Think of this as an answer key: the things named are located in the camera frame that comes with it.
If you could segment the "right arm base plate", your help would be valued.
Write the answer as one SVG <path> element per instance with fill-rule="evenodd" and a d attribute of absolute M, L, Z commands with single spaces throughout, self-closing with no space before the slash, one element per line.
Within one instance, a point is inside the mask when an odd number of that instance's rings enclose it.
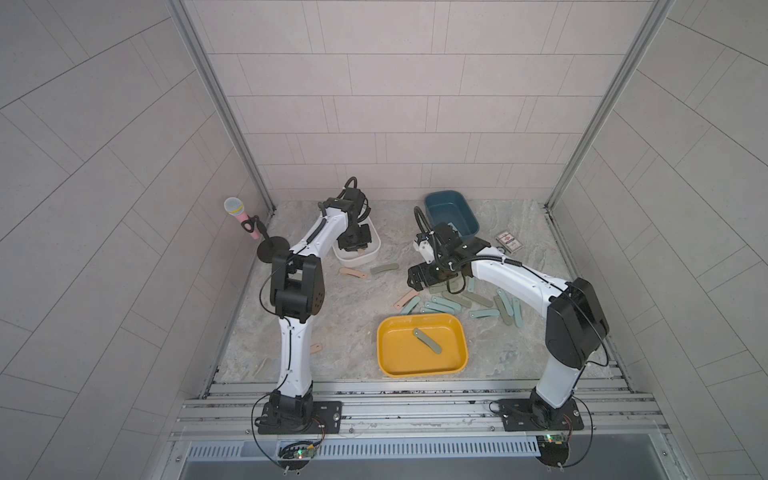
<path fill-rule="evenodd" d="M 500 399 L 490 402 L 489 410 L 501 419 L 506 432 L 584 429 L 584 420 L 574 398 L 557 409 L 540 400 Z"/>

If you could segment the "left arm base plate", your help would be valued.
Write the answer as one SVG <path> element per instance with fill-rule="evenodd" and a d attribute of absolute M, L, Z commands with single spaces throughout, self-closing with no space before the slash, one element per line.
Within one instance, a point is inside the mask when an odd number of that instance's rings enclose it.
<path fill-rule="evenodd" d="M 268 402 L 254 418 L 254 425 L 260 435 L 337 434 L 342 408 L 339 401 L 299 403 L 297 407 Z"/>

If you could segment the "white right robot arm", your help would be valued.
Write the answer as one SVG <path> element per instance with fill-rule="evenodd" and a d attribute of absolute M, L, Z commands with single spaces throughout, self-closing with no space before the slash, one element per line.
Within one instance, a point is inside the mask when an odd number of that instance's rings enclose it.
<path fill-rule="evenodd" d="M 609 325 L 594 287 L 581 277 L 566 281 L 538 272 L 477 237 L 462 239 L 442 222 L 419 218 L 414 246 L 423 262 L 408 269 L 407 284 L 421 291 L 453 278 L 472 277 L 510 293 L 545 320 L 549 358 L 531 394 L 536 406 L 563 407 Z"/>

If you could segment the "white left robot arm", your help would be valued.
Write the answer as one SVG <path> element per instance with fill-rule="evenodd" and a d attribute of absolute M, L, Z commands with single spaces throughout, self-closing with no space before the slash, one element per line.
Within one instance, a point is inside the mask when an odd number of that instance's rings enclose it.
<path fill-rule="evenodd" d="M 335 197 L 318 204 L 316 222 L 288 249 L 275 252 L 269 301 L 279 319 L 281 367 L 276 391 L 290 399 L 306 397 L 312 387 L 310 361 L 314 317 L 325 301 L 322 258 L 333 247 L 357 252 L 372 243 L 367 219 L 371 212 L 366 195 L 350 177 Z"/>

